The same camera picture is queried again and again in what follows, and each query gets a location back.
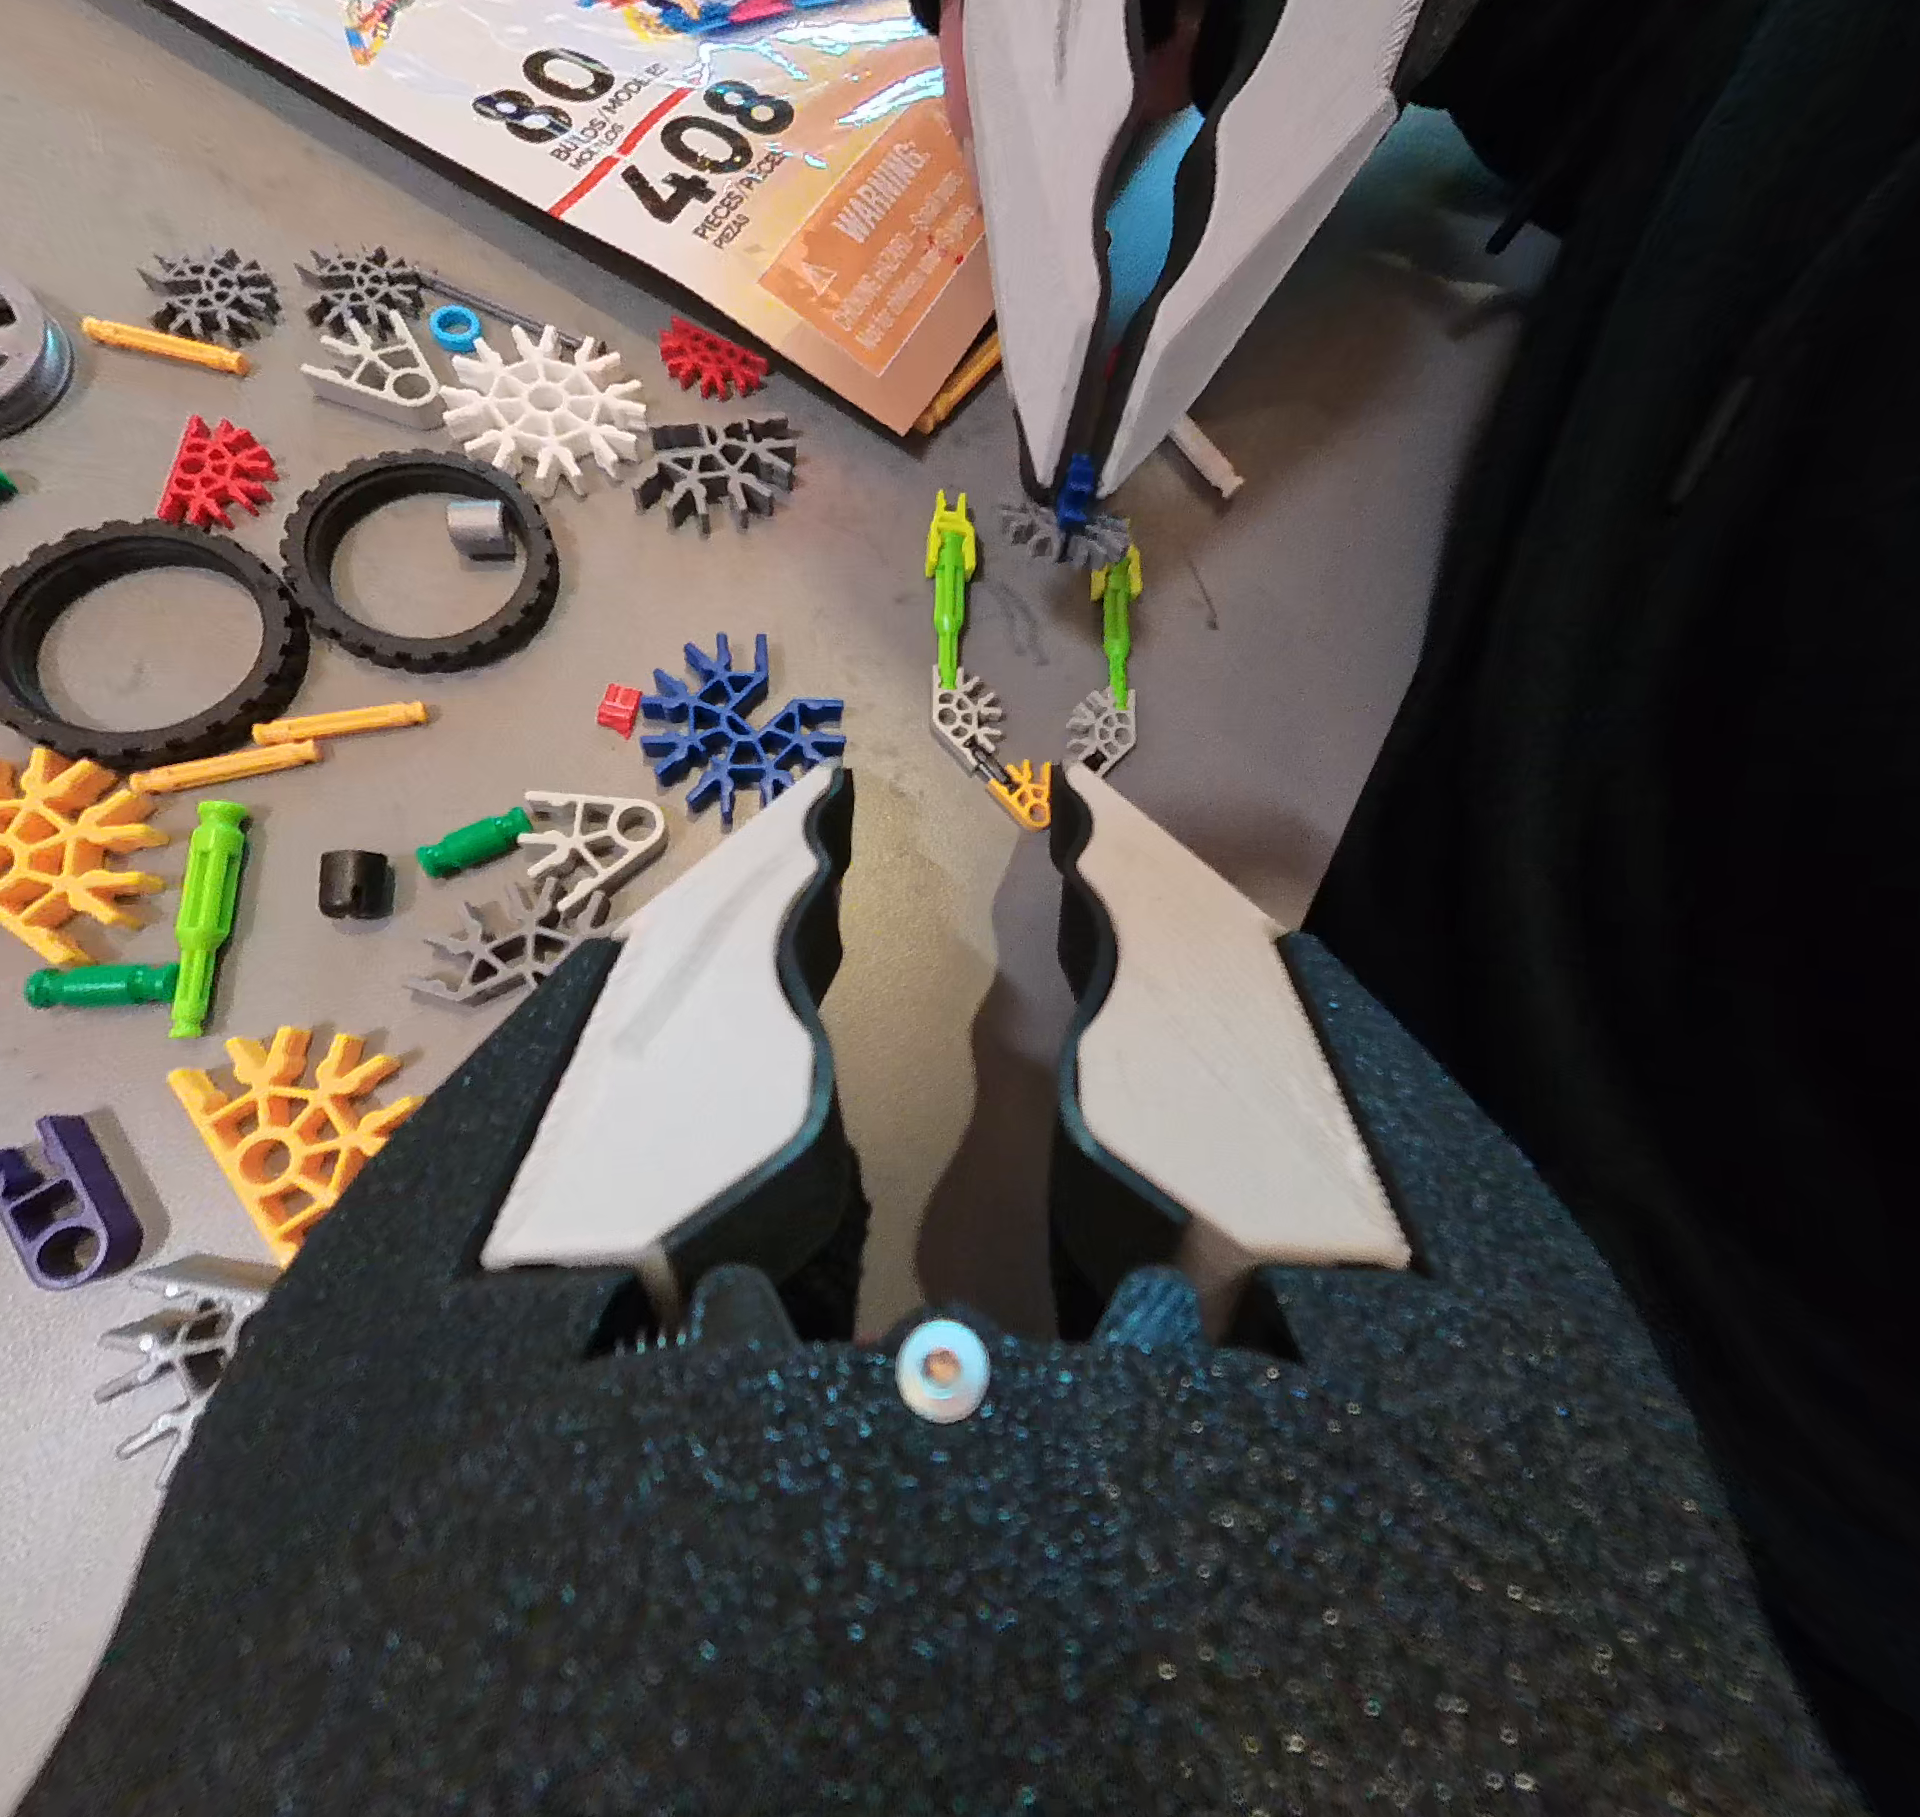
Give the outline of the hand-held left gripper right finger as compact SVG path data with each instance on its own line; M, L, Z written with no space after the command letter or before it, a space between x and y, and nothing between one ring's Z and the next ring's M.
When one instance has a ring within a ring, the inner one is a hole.
M1260 1265L1416 1263L1283 963L1283 930L1106 778L1064 773L1058 1129L1050 1239L1068 1302L1174 1265L1241 1302Z

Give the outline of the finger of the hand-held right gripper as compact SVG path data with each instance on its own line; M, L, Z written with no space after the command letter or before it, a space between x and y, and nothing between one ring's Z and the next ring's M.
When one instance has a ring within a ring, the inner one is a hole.
M966 0L996 323L1039 486L1090 444L1106 201L1137 121L1140 0Z
M1401 115L1420 0L1241 0L1234 66L1174 174L1166 270L1101 414L1114 490L1197 405Z

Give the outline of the short yellow rod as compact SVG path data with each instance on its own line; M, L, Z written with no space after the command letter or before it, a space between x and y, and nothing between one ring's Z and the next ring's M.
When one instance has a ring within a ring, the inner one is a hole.
M349 709L276 717L252 727L252 742L301 747L301 742L370 736L370 733L427 727L427 723L429 723L427 701L376 701Z
M103 319L103 313L79 313L79 330L86 330L86 343L112 348L112 349L129 349L129 356L148 356L148 363L172 363L172 365L200 365L200 371L222 371L222 375L252 375L252 356L214 348L214 343L192 343L192 337L157 330L157 323Z
M324 753L314 742L271 742L271 747L136 773L124 788L136 795L179 795L179 791L237 788L252 778L301 773L301 767L314 767L320 754Z

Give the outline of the long yellow rod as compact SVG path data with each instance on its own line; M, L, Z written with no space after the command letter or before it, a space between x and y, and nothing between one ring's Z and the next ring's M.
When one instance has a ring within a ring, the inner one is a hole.
M1001 330L984 330L936 400L916 414L916 434L936 434L1001 371Z

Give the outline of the dark grey connector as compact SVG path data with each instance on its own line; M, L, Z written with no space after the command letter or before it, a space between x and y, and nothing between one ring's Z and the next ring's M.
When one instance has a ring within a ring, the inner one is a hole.
M259 1313L276 1283L281 1265L237 1258L175 1258L129 1277L146 1313L98 1331L98 1351L124 1359L124 1371L98 1384L96 1404L148 1387L163 1387L172 1404L117 1446L117 1461L163 1446L157 1481L172 1481L207 1418L207 1404L230 1371L241 1327Z
M522 879L495 907L466 907L454 934L437 934L438 977L409 977L406 993L437 1004L483 1004L536 993L581 942L606 934L611 898L567 901L561 879Z

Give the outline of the light grey fan connector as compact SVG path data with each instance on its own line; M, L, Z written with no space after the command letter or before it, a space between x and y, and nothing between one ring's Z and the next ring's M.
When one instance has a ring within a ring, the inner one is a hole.
M666 851L666 815L638 795L528 791L527 815L527 879L555 887L561 914L574 914L596 898L615 898Z
M329 405L349 405L406 433L438 433L443 391L409 319L383 312L383 343L376 343L356 313L347 330L349 337L320 343L324 365L301 365L306 384Z

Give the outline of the short green rod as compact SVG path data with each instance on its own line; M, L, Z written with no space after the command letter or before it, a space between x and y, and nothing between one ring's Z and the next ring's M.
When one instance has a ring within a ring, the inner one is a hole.
M505 815L482 815L482 823L466 823L466 828L417 844L417 862L427 875L452 879L452 875L466 875L466 872L482 872L482 866L515 858L515 844L528 833L536 828L528 828L527 805L515 805Z
M38 964L24 977L24 1004L33 1010L120 1010L120 1004L172 1004L179 987L179 963L136 964Z

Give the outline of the blue connector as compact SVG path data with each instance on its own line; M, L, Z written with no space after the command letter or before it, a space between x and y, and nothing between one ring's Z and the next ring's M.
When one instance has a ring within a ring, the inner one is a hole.
M716 805L722 828L737 828L738 791L774 805L801 773L847 754L847 701L801 697L756 723L764 692L764 634L756 634L749 670L737 665L728 634L716 634L712 651L686 645L686 676L653 670L653 692L638 697L638 753L649 754L661 788L690 783L686 805Z

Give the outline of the small red snowflake connector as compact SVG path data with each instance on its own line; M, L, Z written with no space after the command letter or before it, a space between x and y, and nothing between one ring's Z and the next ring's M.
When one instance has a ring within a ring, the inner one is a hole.
M679 391L700 391L704 400L746 400L771 382L771 363L760 349L686 313L661 330L661 365Z

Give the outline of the yellow half connector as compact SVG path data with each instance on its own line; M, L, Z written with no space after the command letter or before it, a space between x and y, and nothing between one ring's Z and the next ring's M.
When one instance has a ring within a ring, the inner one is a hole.
M422 1096L376 1106L397 1058L366 1058L360 1037L329 1037L309 1067L309 1031L281 1026L271 1041L225 1041L237 1085L175 1067L163 1085L222 1162L276 1265L290 1265L366 1162L422 1113Z
M148 828L157 803L96 759L33 747L24 773L0 767L0 921L44 964L90 964L63 930L76 914L139 930L129 898L163 893L148 872L117 872L117 858L172 844Z

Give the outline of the lime green rod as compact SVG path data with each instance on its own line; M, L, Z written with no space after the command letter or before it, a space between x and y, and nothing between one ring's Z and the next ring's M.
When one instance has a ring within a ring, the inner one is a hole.
M222 948L230 942L241 866L243 866L243 823L241 803L200 803L200 823L192 833L184 872L179 872L179 977L172 1000L172 1037L192 1041L207 1031Z

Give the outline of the purple clip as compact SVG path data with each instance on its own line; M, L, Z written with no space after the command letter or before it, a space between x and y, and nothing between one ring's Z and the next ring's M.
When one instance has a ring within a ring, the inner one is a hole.
M136 1265L146 1246L112 1156L86 1118L38 1118L38 1162L0 1152L0 1227L38 1293L76 1293Z

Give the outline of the black tyre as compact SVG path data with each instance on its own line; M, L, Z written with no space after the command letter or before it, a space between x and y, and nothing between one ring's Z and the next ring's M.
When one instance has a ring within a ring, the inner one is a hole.
M347 535L378 505L417 498L466 498L505 513L505 529L522 548L522 582L505 607L482 625L454 634L397 634L356 620L334 595L334 554ZM528 490L500 478L483 461L437 455L437 451L383 451L360 455L320 478L293 513L285 518L281 548L285 584L293 590L306 620L329 634L341 651L406 670L406 676L454 676L495 665L527 651L561 607L561 548Z
M38 688L50 625L90 590L139 569L200 569L237 582L259 618L259 651L237 692L200 717L146 733L98 733L54 717ZM24 742L112 773L148 773L257 747L252 733L285 717L309 665L309 625L293 590L241 540L172 528L103 520L33 548L0 578L0 717Z

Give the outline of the small dark snowflake connector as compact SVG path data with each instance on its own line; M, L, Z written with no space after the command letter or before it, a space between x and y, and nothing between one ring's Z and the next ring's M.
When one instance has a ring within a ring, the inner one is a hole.
M306 319L320 337L349 337L349 323L366 323L376 343L383 343L390 313L417 319L427 312L422 270L383 245L309 248L301 282L309 290Z
M139 264L157 290L157 330L179 343L243 348L281 319L276 276L241 248L179 248Z

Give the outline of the red half connector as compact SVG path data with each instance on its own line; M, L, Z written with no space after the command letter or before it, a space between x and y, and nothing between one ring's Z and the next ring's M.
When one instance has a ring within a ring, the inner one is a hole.
M230 529L230 513L257 518L276 498L276 455L237 422L192 414L160 486L157 518L192 529Z

